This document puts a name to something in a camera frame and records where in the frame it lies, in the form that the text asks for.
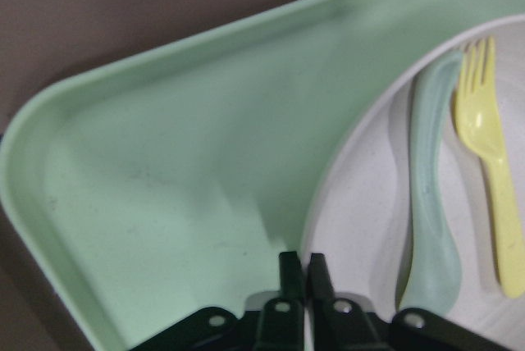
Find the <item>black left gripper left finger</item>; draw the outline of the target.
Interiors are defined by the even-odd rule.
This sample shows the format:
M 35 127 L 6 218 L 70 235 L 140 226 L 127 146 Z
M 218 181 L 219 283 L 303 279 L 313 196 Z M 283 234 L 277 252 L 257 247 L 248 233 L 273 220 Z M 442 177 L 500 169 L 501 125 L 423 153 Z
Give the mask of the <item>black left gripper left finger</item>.
M 296 251 L 279 254 L 281 297 L 304 304 L 305 283 L 302 263 Z

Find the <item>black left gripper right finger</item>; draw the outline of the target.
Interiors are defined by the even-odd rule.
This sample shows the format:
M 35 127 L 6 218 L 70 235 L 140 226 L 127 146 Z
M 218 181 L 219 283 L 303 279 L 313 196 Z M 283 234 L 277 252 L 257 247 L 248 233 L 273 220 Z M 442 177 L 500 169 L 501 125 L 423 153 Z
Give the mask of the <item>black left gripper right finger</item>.
M 311 253 L 307 268 L 307 294 L 314 305 L 323 305 L 335 298 L 331 276 L 322 253 Z

